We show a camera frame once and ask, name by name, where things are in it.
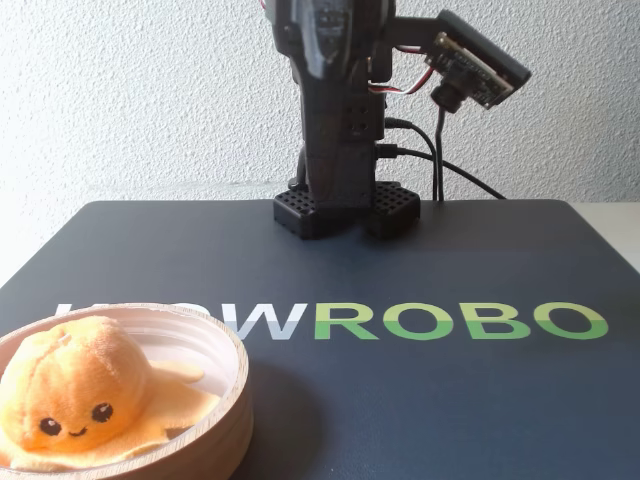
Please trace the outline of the black speckled moving gripper finger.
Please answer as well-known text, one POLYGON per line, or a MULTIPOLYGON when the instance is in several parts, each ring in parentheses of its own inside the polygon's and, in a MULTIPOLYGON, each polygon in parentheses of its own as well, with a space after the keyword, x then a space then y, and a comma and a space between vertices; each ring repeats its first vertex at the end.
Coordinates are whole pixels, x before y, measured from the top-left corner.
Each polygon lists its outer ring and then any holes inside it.
POLYGON ((309 73, 316 79, 345 75, 353 30, 352 1, 302 1, 299 27, 309 73))

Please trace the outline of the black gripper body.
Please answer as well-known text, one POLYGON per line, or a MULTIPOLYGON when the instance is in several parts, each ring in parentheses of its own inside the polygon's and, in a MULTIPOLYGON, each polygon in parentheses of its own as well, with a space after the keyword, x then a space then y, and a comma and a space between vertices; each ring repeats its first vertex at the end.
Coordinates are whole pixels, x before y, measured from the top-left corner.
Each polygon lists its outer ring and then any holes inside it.
POLYGON ((340 79, 316 79, 307 69, 304 45, 299 27, 302 1, 277 0, 272 3, 272 32, 276 50, 288 57, 295 71, 320 82, 345 83, 356 65, 373 54, 394 7, 390 1, 352 1, 353 30, 345 75, 340 79))

